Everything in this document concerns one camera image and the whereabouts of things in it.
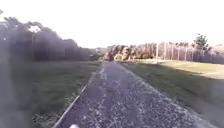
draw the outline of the fence post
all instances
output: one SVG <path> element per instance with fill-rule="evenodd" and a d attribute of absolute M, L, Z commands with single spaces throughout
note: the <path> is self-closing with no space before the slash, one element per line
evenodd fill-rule
<path fill-rule="evenodd" d="M 158 63 L 159 43 L 156 44 L 156 64 Z"/>
<path fill-rule="evenodd" d="M 180 60 L 180 46 L 178 46 L 178 55 L 177 55 L 178 60 Z"/>
<path fill-rule="evenodd" d="M 186 46 L 186 48 L 185 48 L 185 57 L 184 57 L 185 61 L 187 60 L 187 50 L 188 50 L 188 47 Z"/>
<path fill-rule="evenodd" d="M 173 44 L 172 44 L 171 60 L 173 60 Z"/>
<path fill-rule="evenodd" d="M 164 58 L 163 60 L 166 60 L 166 42 L 164 42 Z"/>

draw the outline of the path edge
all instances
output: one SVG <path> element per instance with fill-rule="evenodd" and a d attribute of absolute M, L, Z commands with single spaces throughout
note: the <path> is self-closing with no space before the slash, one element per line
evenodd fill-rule
<path fill-rule="evenodd" d="M 72 101 L 72 103 L 67 107 L 67 109 L 63 112 L 63 114 L 60 116 L 60 118 L 57 120 L 57 122 L 51 128 L 57 128 L 58 127 L 58 125 L 62 122 L 62 120 L 67 115 L 67 113 L 71 110 L 72 106 L 74 106 L 74 104 L 79 99 L 79 97 L 82 95 L 82 93 L 85 91 L 85 89 L 93 82 L 93 80 L 96 77 L 96 74 L 99 73 L 102 70 L 102 68 L 103 68 L 103 62 L 101 62 L 99 68 L 95 72 L 92 72 L 91 77 L 89 78 L 87 84 L 81 89 L 78 96 L 76 96 L 76 98 Z"/>

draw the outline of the tree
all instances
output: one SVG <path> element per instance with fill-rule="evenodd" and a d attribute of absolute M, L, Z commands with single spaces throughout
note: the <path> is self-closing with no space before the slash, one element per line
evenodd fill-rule
<path fill-rule="evenodd" d="M 206 36 L 203 36 L 202 34 L 198 34 L 196 37 L 196 40 L 194 40 L 195 48 L 200 50 L 205 50 L 208 48 L 208 44 L 206 44 L 208 39 L 206 39 Z"/>
<path fill-rule="evenodd" d="M 204 50 L 208 50 L 208 39 L 206 39 L 206 36 L 202 34 L 198 34 L 196 37 L 196 40 L 194 40 L 194 60 L 195 61 L 201 61 L 201 53 L 204 55 Z"/>

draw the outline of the foliage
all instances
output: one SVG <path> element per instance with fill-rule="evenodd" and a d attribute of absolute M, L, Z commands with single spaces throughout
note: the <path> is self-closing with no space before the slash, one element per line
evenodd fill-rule
<path fill-rule="evenodd" d="M 196 37 L 196 40 L 194 40 L 195 48 L 200 50 L 206 50 L 208 48 L 208 44 L 206 44 L 208 39 L 206 39 L 206 36 L 203 36 L 202 34 L 198 34 Z"/>
<path fill-rule="evenodd" d="M 0 22 L 0 43 L 8 43 L 12 57 L 26 60 L 89 60 L 93 54 L 73 39 L 62 39 L 39 22 L 21 23 L 14 17 Z"/>

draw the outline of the field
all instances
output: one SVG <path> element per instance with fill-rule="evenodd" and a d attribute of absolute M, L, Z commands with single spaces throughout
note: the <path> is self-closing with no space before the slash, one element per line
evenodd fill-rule
<path fill-rule="evenodd" d="M 20 109 L 32 117 L 32 127 L 51 127 L 87 84 L 100 62 L 12 63 Z"/>
<path fill-rule="evenodd" d="M 224 127 L 224 65 L 184 61 L 122 64 L 182 106 Z"/>

